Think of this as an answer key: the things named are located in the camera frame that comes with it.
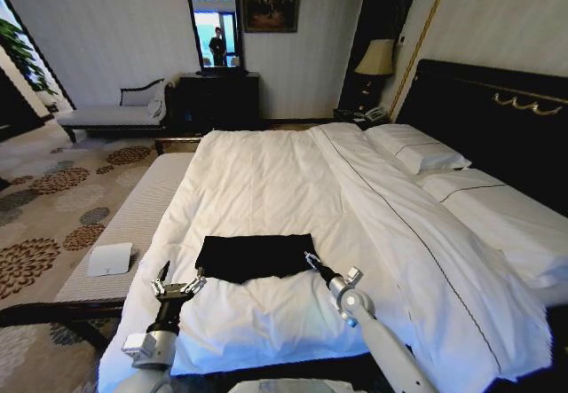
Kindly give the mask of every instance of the lamp shade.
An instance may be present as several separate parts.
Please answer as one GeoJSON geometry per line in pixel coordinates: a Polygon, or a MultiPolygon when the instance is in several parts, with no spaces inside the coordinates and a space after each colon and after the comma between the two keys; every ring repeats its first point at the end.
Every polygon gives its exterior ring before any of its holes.
{"type": "Polygon", "coordinates": [[[355,72],[363,75],[392,74],[393,43],[393,40],[371,41],[363,60],[355,68],[355,72]]]}

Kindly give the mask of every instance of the chaise lounge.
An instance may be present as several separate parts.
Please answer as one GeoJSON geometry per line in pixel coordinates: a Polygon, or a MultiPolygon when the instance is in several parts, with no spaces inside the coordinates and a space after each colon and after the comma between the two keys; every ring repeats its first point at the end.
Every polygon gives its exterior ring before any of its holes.
{"type": "Polygon", "coordinates": [[[174,81],[162,78],[144,87],[121,89],[117,106],[83,106],[56,120],[73,143],[73,130],[164,130],[173,88],[174,81]]]}

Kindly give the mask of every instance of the nightstand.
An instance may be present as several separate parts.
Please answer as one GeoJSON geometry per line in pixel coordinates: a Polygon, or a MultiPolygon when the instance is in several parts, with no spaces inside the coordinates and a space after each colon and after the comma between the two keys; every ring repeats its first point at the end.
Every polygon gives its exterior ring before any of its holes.
{"type": "Polygon", "coordinates": [[[378,121],[355,121],[353,118],[353,112],[342,111],[341,109],[334,109],[334,120],[338,122],[351,122],[357,125],[360,129],[366,130],[377,125],[388,124],[391,122],[390,118],[386,117],[378,121]]]}

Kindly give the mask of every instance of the floral carpet pattern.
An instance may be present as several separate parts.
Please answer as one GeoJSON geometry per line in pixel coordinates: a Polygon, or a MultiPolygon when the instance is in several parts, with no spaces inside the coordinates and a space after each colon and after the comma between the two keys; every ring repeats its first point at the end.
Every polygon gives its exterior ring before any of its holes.
{"type": "MultiPolygon", "coordinates": [[[[0,144],[0,309],[52,301],[156,156],[151,138],[73,145],[55,122],[0,144]]],[[[0,328],[0,342],[0,390],[96,389],[100,356],[63,326],[0,328]]]]}

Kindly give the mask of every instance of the folded black garment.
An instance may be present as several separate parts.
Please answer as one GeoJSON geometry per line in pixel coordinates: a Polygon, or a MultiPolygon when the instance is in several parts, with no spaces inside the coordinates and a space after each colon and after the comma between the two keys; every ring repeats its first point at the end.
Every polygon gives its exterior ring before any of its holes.
{"type": "Polygon", "coordinates": [[[242,284],[249,279],[284,278],[312,267],[304,251],[317,255],[312,236],[206,236],[195,262],[206,277],[242,284]]]}

